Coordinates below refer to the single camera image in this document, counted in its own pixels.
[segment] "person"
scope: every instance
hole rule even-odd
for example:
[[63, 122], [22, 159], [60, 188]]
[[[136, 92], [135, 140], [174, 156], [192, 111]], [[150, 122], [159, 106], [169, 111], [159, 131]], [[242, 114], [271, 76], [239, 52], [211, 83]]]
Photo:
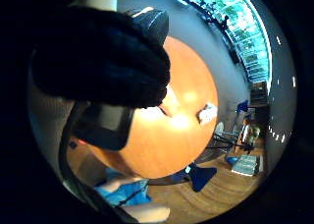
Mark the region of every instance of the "person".
[[229, 16], [225, 16], [223, 21], [220, 23], [220, 29], [226, 30], [228, 29], [227, 20], [229, 19]]
[[24, 65], [43, 92], [131, 108], [161, 104], [169, 57], [132, 17], [117, 12], [117, 0], [10, 1], [2, 9], [2, 21], [10, 15], [4, 27], [16, 22]]
[[94, 189], [111, 205], [122, 208], [139, 223], [159, 223], [170, 215], [168, 206], [153, 203], [147, 195], [148, 180], [125, 176], [106, 168], [107, 181]]

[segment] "hand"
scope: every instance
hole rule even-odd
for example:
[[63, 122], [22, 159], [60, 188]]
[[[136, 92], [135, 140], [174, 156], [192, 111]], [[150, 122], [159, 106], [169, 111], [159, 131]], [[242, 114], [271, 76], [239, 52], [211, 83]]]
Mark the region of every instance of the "hand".
[[32, 76], [48, 94], [136, 108], [157, 106], [167, 93], [167, 53], [127, 15], [69, 7], [34, 37]]

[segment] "ceiling light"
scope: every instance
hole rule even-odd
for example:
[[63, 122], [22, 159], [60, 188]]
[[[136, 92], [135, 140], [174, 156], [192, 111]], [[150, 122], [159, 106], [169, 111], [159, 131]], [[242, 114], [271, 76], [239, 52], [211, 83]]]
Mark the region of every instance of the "ceiling light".
[[183, 5], [187, 5], [187, 2], [185, 2], [184, 0], [178, 0], [180, 3], [182, 3]]
[[279, 45], [282, 45], [281, 40], [276, 36], [276, 40], [279, 43]]
[[292, 77], [292, 82], [293, 82], [293, 87], [296, 86], [296, 83], [295, 83], [295, 76]]

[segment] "tabletop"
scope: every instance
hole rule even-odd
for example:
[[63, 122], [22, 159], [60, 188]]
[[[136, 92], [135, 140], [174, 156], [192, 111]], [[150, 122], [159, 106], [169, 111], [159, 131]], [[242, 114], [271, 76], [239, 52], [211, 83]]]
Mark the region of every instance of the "tabletop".
[[206, 103], [218, 107], [217, 89], [208, 66], [185, 43], [168, 36], [164, 45], [171, 60], [171, 80], [163, 109], [136, 109], [127, 145], [109, 151], [90, 145], [95, 156], [125, 175], [156, 179], [193, 162], [213, 136], [216, 117], [200, 125]]

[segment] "wooden table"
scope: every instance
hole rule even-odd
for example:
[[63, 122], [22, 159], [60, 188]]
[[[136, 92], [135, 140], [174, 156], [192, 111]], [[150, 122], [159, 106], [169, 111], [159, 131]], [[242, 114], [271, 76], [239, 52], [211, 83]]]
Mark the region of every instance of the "wooden table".
[[108, 151], [90, 145], [100, 161], [123, 174], [155, 179], [174, 174], [193, 162], [211, 139], [216, 118], [200, 126], [197, 114], [206, 102], [218, 106], [213, 77], [190, 47], [173, 37], [165, 42], [171, 60], [170, 90], [163, 105], [136, 109], [126, 147]]

